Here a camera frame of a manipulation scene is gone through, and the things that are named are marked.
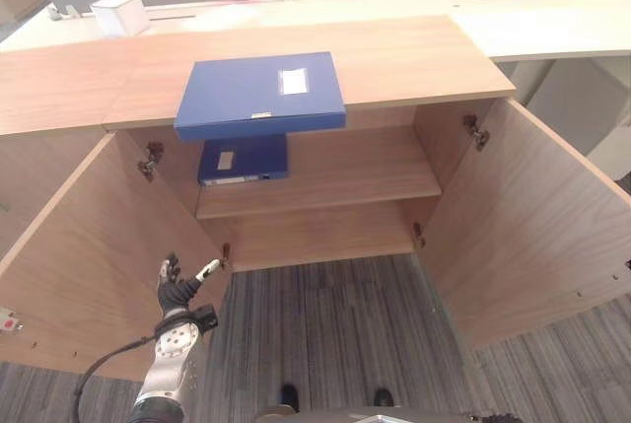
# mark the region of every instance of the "black shoe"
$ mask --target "black shoe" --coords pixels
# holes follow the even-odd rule
[[[298,405],[298,391],[291,384],[285,384],[280,390],[280,402],[283,405],[289,405],[298,413],[300,407]]]
[[[482,423],[524,423],[518,417],[510,413],[508,415],[487,416],[479,421],[482,421]]]
[[[373,406],[394,406],[394,398],[387,388],[379,388],[375,392]]]

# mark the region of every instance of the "cabinet door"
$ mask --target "cabinet door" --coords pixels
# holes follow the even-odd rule
[[[106,134],[0,261],[0,307],[24,325],[0,336],[3,360],[83,372],[151,334],[165,256],[174,251],[186,274],[220,256],[160,175],[138,172],[144,155],[127,133]],[[229,277],[216,272],[195,304],[218,310]],[[141,380],[152,355],[148,345],[102,373]]]
[[[515,101],[481,129],[490,140],[463,155],[419,249],[465,342],[630,292],[631,197]]]
[[[104,134],[96,128],[0,137],[0,257]]]

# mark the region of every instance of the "wooden shelf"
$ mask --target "wooden shelf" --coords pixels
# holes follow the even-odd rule
[[[288,136],[290,176],[201,189],[198,219],[436,196],[410,126]]]
[[[235,271],[413,251],[395,201],[200,221]]]

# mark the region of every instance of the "blue binder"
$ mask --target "blue binder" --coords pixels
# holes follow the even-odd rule
[[[204,143],[199,163],[201,184],[222,184],[276,179],[287,176],[287,138],[215,139]]]
[[[182,140],[344,127],[329,52],[199,61],[175,119]]]

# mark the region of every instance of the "door hinge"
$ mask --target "door hinge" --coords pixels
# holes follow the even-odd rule
[[[226,268],[226,265],[230,265],[230,243],[224,243],[221,247],[221,267]]]
[[[149,142],[147,144],[147,160],[138,162],[138,170],[148,181],[154,180],[154,168],[162,160],[165,146],[162,142]]]
[[[425,238],[423,237],[423,228],[417,222],[412,224],[412,233],[414,234],[414,240],[419,245],[419,247],[423,248],[425,246]]]
[[[477,116],[468,114],[462,117],[462,125],[466,131],[473,137],[475,142],[475,148],[478,152],[482,152],[482,149],[491,138],[491,133],[488,130],[480,130],[477,126]]]

